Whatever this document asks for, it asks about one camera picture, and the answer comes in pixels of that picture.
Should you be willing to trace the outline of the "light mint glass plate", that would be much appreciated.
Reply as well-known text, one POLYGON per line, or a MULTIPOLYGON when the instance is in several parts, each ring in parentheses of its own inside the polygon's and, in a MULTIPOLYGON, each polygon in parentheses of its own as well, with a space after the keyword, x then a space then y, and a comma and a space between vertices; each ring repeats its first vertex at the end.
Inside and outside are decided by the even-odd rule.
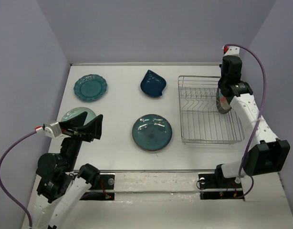
POLYGON ((87 112, 87 117, 85 119, 84 125, 88 124, 90 121, 92 121, 94 118, 96 118, 96 114, 87 107, 77 107, 70 111, 68 111, 61 119, 62 122, 70 120, 73 117, 78 116, 79 114, 87 112))

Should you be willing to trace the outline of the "teal scalloped plate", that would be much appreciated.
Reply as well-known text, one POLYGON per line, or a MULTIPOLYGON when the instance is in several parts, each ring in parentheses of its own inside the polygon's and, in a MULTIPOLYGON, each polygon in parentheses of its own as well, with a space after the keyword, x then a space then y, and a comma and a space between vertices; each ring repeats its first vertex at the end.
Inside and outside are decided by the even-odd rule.
POLYGON ((78 79, 73 87, 75 96, 83 102, 100 99, 107 91, 108 84, 102 76, 89 74, 78 79))

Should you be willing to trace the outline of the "red and blue floral plate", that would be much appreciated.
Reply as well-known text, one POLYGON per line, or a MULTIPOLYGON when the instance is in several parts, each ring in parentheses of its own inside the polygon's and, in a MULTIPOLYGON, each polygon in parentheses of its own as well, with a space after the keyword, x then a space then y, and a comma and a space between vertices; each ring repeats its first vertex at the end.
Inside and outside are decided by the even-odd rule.
POLYGON ((220 114, 227 114, 231 110, 231 106, 228 104, 227 98, 224 97, 219 88, 216 92, 216 106, 220 114))

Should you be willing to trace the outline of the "dark teal round plate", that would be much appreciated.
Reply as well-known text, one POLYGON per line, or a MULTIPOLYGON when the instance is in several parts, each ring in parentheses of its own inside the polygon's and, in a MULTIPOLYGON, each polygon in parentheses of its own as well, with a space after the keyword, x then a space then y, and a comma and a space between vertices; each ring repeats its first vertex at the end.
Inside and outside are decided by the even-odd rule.
POLYGON ((132 127, 132 139, 143 150, 158 151, 172 139, 172 127, 167 119, 157 114, 138 118, 132 127))

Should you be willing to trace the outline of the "dark blue teardrop dish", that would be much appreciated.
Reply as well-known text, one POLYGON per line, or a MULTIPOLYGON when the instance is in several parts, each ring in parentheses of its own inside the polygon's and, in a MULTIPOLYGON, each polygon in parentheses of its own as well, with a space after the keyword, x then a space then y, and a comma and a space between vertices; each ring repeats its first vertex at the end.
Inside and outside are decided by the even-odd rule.
POLYGON ((147 70, 140 83, 140 89, 146 95, 158 98, 161 97, 167 85, 166 80, 152 70, 147 70))

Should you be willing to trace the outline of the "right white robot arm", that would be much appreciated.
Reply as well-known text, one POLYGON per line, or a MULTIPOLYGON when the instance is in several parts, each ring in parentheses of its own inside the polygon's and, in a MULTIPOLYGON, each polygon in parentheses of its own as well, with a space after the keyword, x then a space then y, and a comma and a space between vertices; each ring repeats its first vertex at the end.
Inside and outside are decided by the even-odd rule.
POLYGON ((290 151, 288 141, 279 139, 263 118, 252 89, 241 80, 241 69, 239 56, 225 55, 222 58, 216 93, 217 109, 221 114, 235 111, 249 140, 239 162, 217 166, 213 181, 218 187, 226 186, 235 177, 279 172, 290 151))

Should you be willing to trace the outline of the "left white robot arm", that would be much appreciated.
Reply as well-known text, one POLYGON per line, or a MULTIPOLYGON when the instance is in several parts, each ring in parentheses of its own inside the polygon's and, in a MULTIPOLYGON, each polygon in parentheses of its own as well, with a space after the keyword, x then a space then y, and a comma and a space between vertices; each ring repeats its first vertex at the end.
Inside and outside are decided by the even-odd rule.
POLYGON ((99 184, 100 170, 85 164, 76 176, 73 172, 82 142, 92 142, 102 135, 103 115, 86 122, 88 112, 65 121, 43 124, 35 128, 39 135, 62 139, 59 153, 45 153, 37 163, 36 174, 41 178, 29 227, 31 229, 59 229, 71 208, 90 188, 99 184))

